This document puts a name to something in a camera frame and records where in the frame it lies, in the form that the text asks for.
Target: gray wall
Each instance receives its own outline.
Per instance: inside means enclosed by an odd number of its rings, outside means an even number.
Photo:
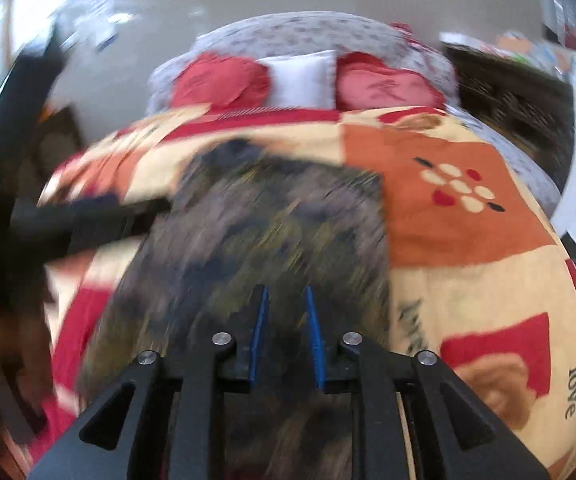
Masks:
[[[69,0],[64,23],[85,12],[80,1]],[[53,99],[73,105],[86,139],[100,139],[143,117],[149,73],[187,51],[198,34],[289,10],[338,10],[386,23],[406,22],[431,44],[437,44],[442,30],[493,41],[513,29],[536,40],[542,21],[540,0],[116,0],[116,12],[129,12],[133,20],[117,25],[116,41],[102,52],[87,42],[78,44]]]

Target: metal screw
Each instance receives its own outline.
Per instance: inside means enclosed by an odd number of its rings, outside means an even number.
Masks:
[[[212,336],[212,342],[215,345],[227,345],[230,341],[232,341],[232,336],[228,332],[217,332]]]
[[[422,365],[432,366],[437,362],[437,355],[434,352],[431,352],[430,350],[424,350],[422,352],[419,352],[417,359],[419,359],[419,362]]]
[[[157,360],[157,352],[146,350],[138,355],[137,360],[140,365],[151,365]]]
[[[363,337],[358,332],[346,332],[343,334],[343,342],[347,345],[358,345],[363,341]]]

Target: hand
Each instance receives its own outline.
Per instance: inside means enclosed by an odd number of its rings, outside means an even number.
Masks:
[[[50,331],[45,322],[42,302],[50,296],[44,286],[29,287],[16,299],[21,305],[16,314],[0,311],[0,373],[2,362],[17,360],[23,368],[17,375],[21,395],[37,412],[41,413],[41,403],[52,393],[52,373],[50,368]],[[0,447],[3,443],[4,427],[0,417]]]

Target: bed sheet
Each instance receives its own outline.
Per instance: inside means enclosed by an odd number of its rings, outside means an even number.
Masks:
[[[40,202],[170,194],[193,155],[244,137],[274,153],[376,171],[389,241],[392,351],[431,349],[548,468],[576,467],[576,269],[497,150],[434,108],[341,114],[208,105],[146,118],[55,171]],[[55,396],[38,458],[74,420],[82,356],[141,238],[53,262]]]

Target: floral headboard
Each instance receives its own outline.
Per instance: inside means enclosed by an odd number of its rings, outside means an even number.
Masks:
[[[454,67],[442,54],[415,41],[402,29],[354,14],[322,10],[256,16],[200,36],[189,52],[154,70],[148,81],[148,114],[167,108],[175,78],[194,57],[206,50],[254,59],[298,56],[321,50],[336,50],[341,56],[354,51],[366,52],[390,67],[423,74],[443,92],[447,104],[459,105]]]

